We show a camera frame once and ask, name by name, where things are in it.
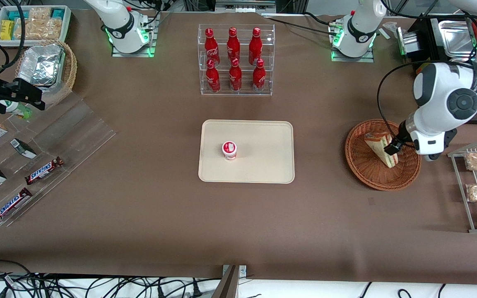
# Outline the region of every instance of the table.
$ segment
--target table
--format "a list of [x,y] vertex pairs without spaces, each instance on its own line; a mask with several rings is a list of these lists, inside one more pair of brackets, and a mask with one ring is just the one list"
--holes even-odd
[[[325,30],[310,18],[284,19]],[[200,95],[198,24],[271,22],[253,13],[174,13],[159,27],[154,58],[111,58],[97,14],[74,11],[74,91],[117,134],[0,227],[0,258],[51,273],[217,277],[222,264],[237,263],[256,279],[477,283],[477,234],[466,232],[448,158],[424,162],[398,192],[367,188],[345,162],[348,131],[379,117],[377,85],[401,64],[394,38],[377,38],[375,63],[331,62],[327,36],[276,23],[271,98]],[[388,119],[416,108],[412,83],[407,67],[384,84]],[[200,181],[207,119],[289,121],[295,180]],[[474,141],[477,126],[465,125],[453,146]]]

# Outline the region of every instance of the coca-cola bottle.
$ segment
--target coca-cola bottle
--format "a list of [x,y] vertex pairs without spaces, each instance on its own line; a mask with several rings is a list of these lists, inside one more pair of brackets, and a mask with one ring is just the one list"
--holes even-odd
[[220,90],[220,78],[218,77],[218,70],[214,67],[213,60],[207,60],[206,76],[210,91],[212,93],[218,92]]
[[237,58],[231,61],[231,68],[229,69],[229,87],[233,91],[240,91],[242,88],[242,70],[239,67],[239,60]]
[[257,60],[257,67],[253,70],[253,91],[261,93],[265,87],[265,61],[262,58]]
[[253,37],[250,41],[250,57],[248,62],[255,65],[263,52],[263,41],[261,40],[261,29],[253,28]]
[[237,38],[237,29],[235,27],[229,28],[229,39],[227,40],[227,56],[229,61],[238,59],[240,62],[240,41]]
[[207,59],[214,62],[214,66],[220,64],[220,56],[218,56],[218,42],[214,39],[214,34],[211,28],[206,29],[206,43],[205,43]]

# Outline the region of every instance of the wicker basket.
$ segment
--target wicker basket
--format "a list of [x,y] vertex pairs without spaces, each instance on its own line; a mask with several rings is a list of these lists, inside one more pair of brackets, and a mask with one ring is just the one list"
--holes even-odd
[[[395,134],[398,125],[388,121]],[[421,170],[421,156],[413,148],[404,146],[399,163],[388,168],[364,141],[368,132],[386,132],[388,127],[382,119],[372,119],[356,125],[349,132],[345,143],[345,157],[352,172],[360,181],[378,190],[400,190],[409,186]]]
[[[64,48],[66,53],[66,57],[64,59],[64,69],[62,73],[62,82],[64,83],[62,88],[53,94],[44,93],[42,96],[42,100],[47,104],[54,106],[55,104],[59,103],[61,100],[66,98],[68,94],[71,93],[72,87],[75,83],[76,78],[76,57],[74,53],[71,51],[71,48],[64,42],[59,40],[42,40],[38,43],[39,46],[48,46],[52,45],[53,43],[61,46]],[[21,62],[23,61],[24,54],[21,55],[19,61],[17,62],[16,68],[16,76],[19,72],[19,68],[21,67]]]

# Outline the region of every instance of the candy bar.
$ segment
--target candy bar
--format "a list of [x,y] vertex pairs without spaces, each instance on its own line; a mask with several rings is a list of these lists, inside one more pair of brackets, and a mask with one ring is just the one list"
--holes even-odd
[[51,173],[55,168],[58,168],[59,166],[63,165],[64,162],[60,159],[60,156],[57,158],[51,160],[48,164],[45,166],[42,166],[40,169],[38,169],[36,172],[30,174],[29,176],[25,177],[25,181],[27,182],[27,185],[31,185],[32,183],[40,180],[41,178],[47,176],[49,173]]
[[17,194],[10,202],[6,203],[5,206],[3,206],[0,209],[0,220],[9,212],[14,209],[18,208],[23,202],[25,202],[26,199],[32,197],[32,194],[28,189],[23,188],[19,194]]

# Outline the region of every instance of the bottle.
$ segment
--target bottle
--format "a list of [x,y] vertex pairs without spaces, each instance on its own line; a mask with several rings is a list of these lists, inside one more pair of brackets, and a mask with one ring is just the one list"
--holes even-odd
[[262,52],[263,41],[261,40],[261,29],[255,27],[253,28],[253,37],[250,41],[250,57],[248,59],[251,65],[255,66]]
[[0,103],[6,106],[7,113],[16,115],[19,119],[28,119],[32,115],[32,110],[19,102],[0,100]]
[[214,62],[217,67],[220,64],[220,56],[218,56],[218,42],[214,39],[214,34],[211,28],[206,29],[206,43],[205,43],[207,59]]
[[253,70],[253,91],[261,93],[265,87],[265,61],[262,58],[257,60],[257,67]]
[[229,39],[227,40],[227,56],[229,61],[238,59],[240,62],[240,41],[237,38],[237,28],[229,28]]
[[237,58],[231,61],[231,68],[229,69],[229,87],[232,91],[240,91],[242,88],[242,70],[239,67],[239,60]]
[[220,90],[220,78],[218,77],[218,70],[214,67],[213,60],[207,60],[206,76],[210,91],[212,93],[218,92]]

